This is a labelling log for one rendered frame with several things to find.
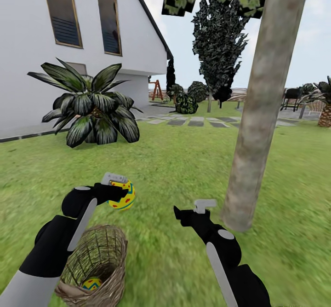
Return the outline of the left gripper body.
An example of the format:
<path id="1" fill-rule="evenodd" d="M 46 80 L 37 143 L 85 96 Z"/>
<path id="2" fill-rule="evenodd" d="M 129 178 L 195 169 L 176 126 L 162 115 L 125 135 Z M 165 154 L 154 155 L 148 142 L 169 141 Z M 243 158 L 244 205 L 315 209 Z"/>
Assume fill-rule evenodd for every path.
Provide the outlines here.
<path id="1" fill-rule="evenodd" d="M 102 203 L 107 202 L 108 200 L 118 202 L 121 199 L 122 187 L 120 186 L 104 185 L 98 182 L 94 184 L 94 187 L 100 187 L 103 189 L 105 198 Z"/>

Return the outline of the easter egg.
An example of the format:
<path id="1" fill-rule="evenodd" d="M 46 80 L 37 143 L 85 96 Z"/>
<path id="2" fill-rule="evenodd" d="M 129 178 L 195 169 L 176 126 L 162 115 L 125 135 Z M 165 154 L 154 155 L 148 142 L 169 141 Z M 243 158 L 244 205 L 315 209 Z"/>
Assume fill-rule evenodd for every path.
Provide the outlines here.
<path id="1" fill-rule="evenodd" d="M 94 274 L 82 284 L 81 288 L 95 290 L 102 282 L 103 280 L 101 280 L 101 275 Z"/>
<path id="2" fill-rule="evenodd" d="M 113 208 L 116 208 L 118 210 L 126 210 L 130 208 L 135 200 L 135 188 L 134 185 L 128 180 L 128 183 L 123 184 L 123 183 L 115 183 L 110 181 L 112 185 L 114 186 L 120 186 L 122 187 L 123 190 L 129 189 L 127 195 L 125 198 L 121 198 L 118 202 L 108 200 L 108 204 L 112 206 Z"/>

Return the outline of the wicker basket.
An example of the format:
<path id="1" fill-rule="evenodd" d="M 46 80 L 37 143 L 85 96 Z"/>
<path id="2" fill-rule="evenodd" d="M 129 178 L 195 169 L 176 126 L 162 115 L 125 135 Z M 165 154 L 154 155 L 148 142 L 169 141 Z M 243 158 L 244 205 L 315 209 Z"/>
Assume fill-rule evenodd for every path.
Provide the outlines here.
<path id="1" fill-rule="evenodd" d="M 113 229 L 112 237 L 114 244 L 109 243 L 110 249 L 113 249 L 115 252 L 114 261 L 111 261 L 113 256 L 107 254 L 102 258 L 102 261 L 99 264 L 94 265 L 90 264 L 91 270 L 87 273 L 81 262 L 82 259 L 86 258 L 86 255 L 89 257 L 90 245 L 93 245 L 95 240 L 90 240 L 90 243 L 86 242 L 86 235 L 89 235 L 93 230 L 107 230 Z M 81 251 L 78 253 L 78 250 L 74 251 L 74 261 L 73 258 L 67 260 L 66 267 L 64 272 L 68 271 L 68 274 L 71 273 L 71 278 L 74 278 L 74 271 L 77 264 L 79 263 L 82 272 L 77 276 L 74 283 L 76 284 L 67 284 L 63 276 L 60 277 L 58 284 L 55 288 L 55 296 L 60 297 L 68 307 L 117 307 L 119 302 L 122 300 L 123 293 L 125 290 L 125 275 L 126 275 L 126 255 L 127 255 L 127 246 L 128 241 L 126 240 L 125 234 L 123 231 L 117 227 L 110 224 L 92 226 L 91 228 L 85 229 L 82 234 L 82 242 L 78 244 L 78 249 Z M 118 242 L 120 245 L 118 245 Z M 104 248 L 103 243 L 97 244 L 95 248 L 99 251 L 99 258 L 102 256 L 101 247 Z M 86 254 L 86 255 L 85 255 Z M 72 267 L 72 268 L 71 268 Z M 101 276 L 103 282 L 95 290 L 81 288 L 82 284 L 93 274 L 98 271 L 102 271 L 105 268 L 109 267 L 109 276 Z M 79 278 L 82 278 L 79 280 Z M 79 281 L 79 282 L 78 282 Z"/>

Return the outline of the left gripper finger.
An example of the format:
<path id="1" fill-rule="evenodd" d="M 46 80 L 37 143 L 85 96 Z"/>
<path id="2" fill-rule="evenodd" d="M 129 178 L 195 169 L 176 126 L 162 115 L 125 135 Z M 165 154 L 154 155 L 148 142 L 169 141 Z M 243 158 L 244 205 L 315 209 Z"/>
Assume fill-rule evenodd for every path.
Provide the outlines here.
<path id="1" fill-rule="evenodd" d="M 122 198 L 125 198 L 125 196 L 127 195 L 128 191 L 129 191 L 129 189 L 122 190 L 121 197 Z"/>

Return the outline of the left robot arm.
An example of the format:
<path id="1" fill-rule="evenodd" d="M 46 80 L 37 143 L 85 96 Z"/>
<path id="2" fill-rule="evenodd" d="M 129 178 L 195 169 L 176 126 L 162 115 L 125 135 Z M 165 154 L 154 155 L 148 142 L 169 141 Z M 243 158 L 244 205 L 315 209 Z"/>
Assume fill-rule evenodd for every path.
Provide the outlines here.
<path id="1" fill-rule="evenodd" d="M 129 189 L 126 176 L 105 172 L 101 183 L 73 188 L 62 202 L 64 216 L 56 215 L 36 236 L 34 248 L 0 295 L 0 307 L 48 307 L 67 260 L 74 254 L 98 204 L 118 202 Z"/>

